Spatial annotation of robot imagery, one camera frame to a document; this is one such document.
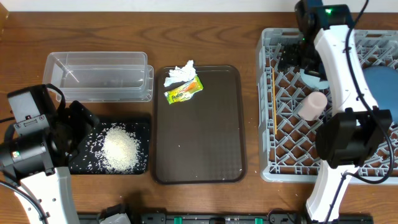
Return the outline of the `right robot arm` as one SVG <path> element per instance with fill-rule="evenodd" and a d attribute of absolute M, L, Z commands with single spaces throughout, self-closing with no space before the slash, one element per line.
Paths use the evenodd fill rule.
<path fill-rule="evenodd" d="M 295 14 L 303 39 L 284 47 L 278 68 L 299 68 L 326 80 L 332 100 L 332 117 L 316 133 L 320 171 L 306 202 L 307 222 L 336 222 L 351 178 L 372 183 L 357 171 L 382 142 L 389 146 L 389 168 L 376 183 L 392 175 L 394 150 L 387 134 L 392 115 L 379 108 L 364 78 L 354 41 L 358 19 L 349 7 L 300 0 Z"/>

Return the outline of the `pink cup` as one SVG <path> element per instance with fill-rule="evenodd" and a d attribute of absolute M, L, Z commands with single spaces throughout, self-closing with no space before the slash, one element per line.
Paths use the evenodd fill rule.
<path fill-rule="evenodd" d="M 328 103 L 325 94 L 314 91 L 304 98 L 301 102 L 302 107 L 298 115 L 306 121 L 313 121 L 319 118 Z"/>

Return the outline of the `light blue bowl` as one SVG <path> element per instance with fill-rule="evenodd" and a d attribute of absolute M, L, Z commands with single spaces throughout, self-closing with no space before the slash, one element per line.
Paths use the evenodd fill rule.
<path fill-rule="evenodd" d="M 300 69 L 300 77 L 304 84 L 312 89 L 325 90 L 329 88 L 327 80 L 321 80 L 319 77 L 309 75 L 305 73 L 304 69 Z"/>

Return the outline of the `wooden chopstick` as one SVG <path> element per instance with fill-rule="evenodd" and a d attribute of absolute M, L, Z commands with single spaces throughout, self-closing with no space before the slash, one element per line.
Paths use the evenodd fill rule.
<path fill-rule="evenodd" d="M 276 108 L 276 93 L 275 93 L 275 70 L 272 69 L 272 107 L 273 107 L 273 121 L 274 121 L 274 136 L 277 135 L 277 108 Z"/>

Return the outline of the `dark blue plate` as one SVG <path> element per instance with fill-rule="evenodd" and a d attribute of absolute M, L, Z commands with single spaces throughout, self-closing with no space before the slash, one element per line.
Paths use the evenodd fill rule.
<path fill-rule="evenodd" d="M 397 70 L 391 67 L 374 66 L 365 68 L 363 73 L 379 108 L 390 110 L 392 121 L 397 124 Z"/>

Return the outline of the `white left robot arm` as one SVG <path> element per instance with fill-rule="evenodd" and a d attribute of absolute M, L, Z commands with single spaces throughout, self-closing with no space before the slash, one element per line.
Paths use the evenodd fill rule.
<path fill-rule="evenodd" d="M 55 109 L 29 103 L 5 143 L 2 170 L 10 176 L 31 223 L 79 223 L 68 163 L 99 119 L 79 101 Z"/>

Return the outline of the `white tissue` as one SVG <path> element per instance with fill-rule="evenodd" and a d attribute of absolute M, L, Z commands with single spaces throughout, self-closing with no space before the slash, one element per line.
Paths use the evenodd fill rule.
<path fill-rule="evenodd" d="M 175 67 L 169 70 L 169 76 L 165 78 L 164 87 L 168 87 L 174 83 L 189 82 L 194 79 L 197 72 L 193 65 L 194 61 L 189 60 L 184 67 Z"/>

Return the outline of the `yellow snack wrapper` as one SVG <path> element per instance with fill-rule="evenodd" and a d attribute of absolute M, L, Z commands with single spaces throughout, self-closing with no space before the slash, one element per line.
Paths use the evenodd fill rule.
<path fill-rule="evenodd" d="M 195 93 L 202 91 L 203 85 L 198 76 L 183 85 L 164 93 L 168 104 L 190 100 Z"/>

